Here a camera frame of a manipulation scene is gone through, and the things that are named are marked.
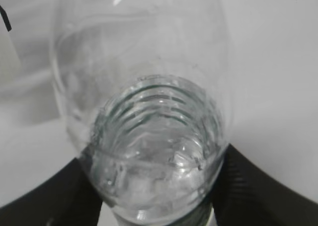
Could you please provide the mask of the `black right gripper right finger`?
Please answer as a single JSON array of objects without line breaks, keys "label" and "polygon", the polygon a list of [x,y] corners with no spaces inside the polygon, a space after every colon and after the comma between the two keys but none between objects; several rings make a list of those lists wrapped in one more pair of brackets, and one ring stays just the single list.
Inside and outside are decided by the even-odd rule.
[{"label": "black right gripper right finger", "polygon": [[219,226],[316,226],[317,203],[271,178],[229,146],[212,190]]}]

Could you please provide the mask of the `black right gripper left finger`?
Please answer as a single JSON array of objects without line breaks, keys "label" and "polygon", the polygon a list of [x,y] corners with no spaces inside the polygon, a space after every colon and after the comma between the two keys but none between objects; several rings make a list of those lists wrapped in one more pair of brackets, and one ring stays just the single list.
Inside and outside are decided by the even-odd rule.
[{"label": "black right gripper left finger", "polygon": [[96,226],[102,199],[85,170],[92,165],[85,148],[43,184],[1,207],[2,226]]}]

